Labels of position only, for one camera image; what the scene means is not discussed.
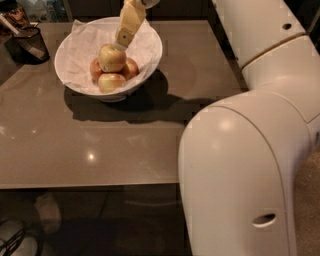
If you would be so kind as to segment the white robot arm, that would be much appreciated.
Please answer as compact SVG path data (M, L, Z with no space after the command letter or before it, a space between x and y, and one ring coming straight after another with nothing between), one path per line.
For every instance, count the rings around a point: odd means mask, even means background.
M297 256L294 179L319 145L320 56L284 0L212 2L248 90L181 137L193 256Z

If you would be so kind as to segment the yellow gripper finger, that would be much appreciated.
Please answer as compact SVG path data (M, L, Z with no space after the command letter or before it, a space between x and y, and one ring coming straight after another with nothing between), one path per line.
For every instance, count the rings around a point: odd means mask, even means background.
M142 0L125 0L119 18L113 45L118 50L125 51L146 18L146 8Z

